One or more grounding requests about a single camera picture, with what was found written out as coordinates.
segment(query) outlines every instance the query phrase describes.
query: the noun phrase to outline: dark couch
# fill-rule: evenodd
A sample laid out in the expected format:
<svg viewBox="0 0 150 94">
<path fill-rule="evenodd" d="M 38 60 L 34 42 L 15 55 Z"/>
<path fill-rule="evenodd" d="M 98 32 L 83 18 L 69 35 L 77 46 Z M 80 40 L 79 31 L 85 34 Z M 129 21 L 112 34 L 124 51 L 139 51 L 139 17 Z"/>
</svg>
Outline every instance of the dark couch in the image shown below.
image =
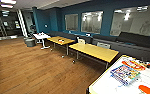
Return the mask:
<svg viewBox="0 0 150 94">
<path fill-rule="evenodd" d="M 93 35 L 93 45 L 109 44 L 110 49 L 140 60 L 150 61 L 150 37 L 122 32 L 118 37 Z"/>
</svg>

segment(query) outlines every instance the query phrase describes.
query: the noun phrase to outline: tabletop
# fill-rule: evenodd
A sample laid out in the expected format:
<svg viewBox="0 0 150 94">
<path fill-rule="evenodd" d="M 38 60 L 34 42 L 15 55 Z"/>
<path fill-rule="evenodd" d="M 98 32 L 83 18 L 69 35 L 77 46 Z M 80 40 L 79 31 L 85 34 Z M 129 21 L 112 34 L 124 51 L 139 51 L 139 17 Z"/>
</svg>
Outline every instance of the tabletop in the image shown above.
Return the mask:
<svg viewBox="0 0 150 94">
<path fill-rule="evenodd" d="M 89 92 L 91 94 L 144 94 L 141 93 L 139 86 L 144 85 L 150 88 L 150 69 L 139 71 L 140 77 L 128 86 L 122 85 L 111 76 L 110 71 L 121 66 L 123 64 L 121 62 L 125 59 L 134 60 L 132 57 L 122 56 L 89 86 Z"/>
<path fill-rule="evenodd" d="M 33 34 L 37 39 L 44 39 L 44 38 L 50 38 L 50 36 L 49 35 L 46 35 L 46 34 L 44 34 L 44 35 L 39 35 L 39 34 Z"/>
<path fill-rule="evenodd" d="M 81 51 L 83 53 L 89 54 L 93 57 L 99 58 L 109 63 L 119 53 L 118 51 L 105 49 L 105 48 L 98 47 L 92 44 L 76 43 L 76 44 L 70 45 L 69 47 L 75 50 Z"/>
<path fill-rule="evenodd" d="M 60 44 L 60 45 L 65 45 L 65 44 L 72 43 L 75 41 L 75 40 L 67 39 L 67 38 L 60 37 L 60 36 L 51 37 L 51 38 L 48 38 L 48 40 L 50 40 L 54 43 Z"/>
</svg>

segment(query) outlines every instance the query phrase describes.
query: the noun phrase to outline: wooden table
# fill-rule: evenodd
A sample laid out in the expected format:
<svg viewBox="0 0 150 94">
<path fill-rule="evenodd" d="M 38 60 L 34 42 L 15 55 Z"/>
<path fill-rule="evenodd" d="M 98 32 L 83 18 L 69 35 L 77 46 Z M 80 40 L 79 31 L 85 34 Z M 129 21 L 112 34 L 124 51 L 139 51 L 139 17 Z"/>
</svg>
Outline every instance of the wooden table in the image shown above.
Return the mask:
<svg viewBox="0 0 150 94">
<path fill-rule="evenodd" d="M 69 46 L 77 50 L 77 59 L 78 59 L 78 51 L 91 55 L 93 57 L 99 58 L 107 62 L 106 69 L 108 67 L 108 63 L 112 61 L 112 59 L 118 54 L 118 51 L 105 49 L 102 47 L 98 47 L 92 44 L 80 44 L 76 43 Z"/>
<path fill-rule="evenodd" d="M 90 94 L 145 94 L 139 90 L 139 85 L 150 88 L 150 69 L 139 71 L 138 80 L 129 86 L 122 85 L 115 78 L 111 77 L 110 71 L 121 66 L 123 60 L 134 60 L 135 58 L 123 55 L 108 70 L 106 70 L 96 81 L 89 86 Z"/>
<path fill-rule="evenodd" d="M 54 48 L 55 48 L 55 43 L 60 44 L 60 45 L 65 45 L 66 44 L 66 46 L 67 46 L 67 55 L 69 54 L 69 46 L 68 46 L 68 44 L 75 41 L 75 40 L 63 38 L 63 37 L 60 37 L 60 36 L 52 37 L 52 38 L 47 38 L 47 39 L 50 40 L 50 41 L 52 41 L 54 43 Z"/>
</svg>

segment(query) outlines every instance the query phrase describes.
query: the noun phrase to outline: chair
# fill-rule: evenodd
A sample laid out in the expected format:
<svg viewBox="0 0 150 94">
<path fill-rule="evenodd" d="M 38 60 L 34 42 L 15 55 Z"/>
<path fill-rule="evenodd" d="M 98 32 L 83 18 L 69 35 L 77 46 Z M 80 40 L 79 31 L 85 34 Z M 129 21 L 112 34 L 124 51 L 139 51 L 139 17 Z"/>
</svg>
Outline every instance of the chair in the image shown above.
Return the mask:
<svg viewBox="0 0 150 94">
<path fill-rule="evenodd" d="M 78 43 L 85 44 L 85 40 L 84 39 L 78 39 Z"/>
<path fill-rule="evenodd" d="M 111 46 L 111 45 L 98 42 L 98 43 L 97 43 L 97 46 L 102 47 L 102 48 L 106 48 L 106 49 L 110 49 L 110 46 Z"/>
</svg>

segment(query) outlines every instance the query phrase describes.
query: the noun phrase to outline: ceiling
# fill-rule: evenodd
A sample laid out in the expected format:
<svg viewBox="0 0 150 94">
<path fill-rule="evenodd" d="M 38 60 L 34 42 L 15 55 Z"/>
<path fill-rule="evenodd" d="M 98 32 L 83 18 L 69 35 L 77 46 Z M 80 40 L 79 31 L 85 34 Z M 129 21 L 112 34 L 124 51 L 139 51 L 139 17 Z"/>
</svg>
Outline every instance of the ceiling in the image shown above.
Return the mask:
<svg viewBox="0 0 150 94">
<path fill-rule="evenodd" d="M 52 7 L 62 8 L 82 2 L 87 2 L 90 0 L 16 0 L 16 1 L 17 3 L 14 5 L 12 9 L 1 8 L 0 6 L 0 10 L 16 10 L 16 9 L 31 10 L 32 7 L 37 7 L 38 9 L 44 10 Z"/>
</svg>

